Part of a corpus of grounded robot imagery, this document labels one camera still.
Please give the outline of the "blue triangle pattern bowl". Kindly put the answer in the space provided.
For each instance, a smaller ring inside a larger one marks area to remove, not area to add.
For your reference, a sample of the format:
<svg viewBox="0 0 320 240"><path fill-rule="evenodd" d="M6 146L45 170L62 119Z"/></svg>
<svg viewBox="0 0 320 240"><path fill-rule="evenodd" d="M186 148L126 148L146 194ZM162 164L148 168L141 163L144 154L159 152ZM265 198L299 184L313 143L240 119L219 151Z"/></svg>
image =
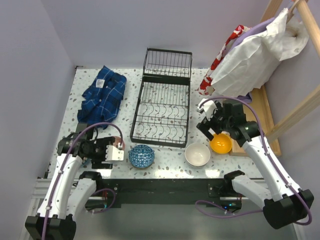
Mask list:
<svg viewBox="0 0 320 240"><path fill-rule="evenodd" d="M155 151L144 144L134 146L129 151L129 162L138 169L150 167L155 161Z"/></svg>

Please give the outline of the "blue zigzag pattern bowl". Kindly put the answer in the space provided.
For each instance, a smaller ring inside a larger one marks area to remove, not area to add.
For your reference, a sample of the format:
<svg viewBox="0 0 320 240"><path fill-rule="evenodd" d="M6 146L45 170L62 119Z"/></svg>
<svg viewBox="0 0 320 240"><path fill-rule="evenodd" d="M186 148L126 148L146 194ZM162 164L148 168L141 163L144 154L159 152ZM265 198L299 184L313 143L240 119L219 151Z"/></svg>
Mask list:
<svg viewBox="0 0 320 240"><path fill-rule="evenodd" d="M114 146L119 150L123 150L125 148L125 143L121 137L118 136L111 136L110 137L110 146Z"/></svg>

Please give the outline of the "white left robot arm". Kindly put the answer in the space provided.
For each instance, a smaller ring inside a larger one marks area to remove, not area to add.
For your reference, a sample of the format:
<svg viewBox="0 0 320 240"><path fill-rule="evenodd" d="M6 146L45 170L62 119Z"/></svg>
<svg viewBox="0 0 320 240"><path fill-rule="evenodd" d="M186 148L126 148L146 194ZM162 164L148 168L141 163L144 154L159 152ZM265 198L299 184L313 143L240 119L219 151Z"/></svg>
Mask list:
<svg viewBox="0 0 320 240"><path fill-rule="evenodd" d="M93 137L95 125L81 123L77 131L58 143L56 166L42 204L35 215L28 216L25 228L34 240L72 240L77 230L76 218L91 196L102 194L104 205L91 209L93 214L111 208L116 199L113 189L105 188L100 172L84 171L74 182L83 160L102 163L109 152L120 151L123 141L116 137Z"/></svg>

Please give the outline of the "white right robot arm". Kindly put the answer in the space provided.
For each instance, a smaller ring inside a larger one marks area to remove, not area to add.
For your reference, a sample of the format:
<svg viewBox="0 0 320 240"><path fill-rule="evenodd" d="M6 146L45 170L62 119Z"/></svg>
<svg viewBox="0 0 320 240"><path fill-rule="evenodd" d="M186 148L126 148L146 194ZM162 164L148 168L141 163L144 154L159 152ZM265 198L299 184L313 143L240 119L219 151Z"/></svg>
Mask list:
<svg viewBox="0 0 320 240"><path fill-rule="evenodd" d="M286 172L272 151L259 118L247 120L243 107L249 110L252 107L234 97L219 100L219 97L201 100L197 110L204 112L205 118L197 124L197 129L209 140L214 139L210 130L216 134L229 133L252 159L267 184L264 188L236 170L224 175L220 190L227 196L241 194L254 202L274 229L290 224L310 225L314 195L309 189L303 190Z"/></svg>

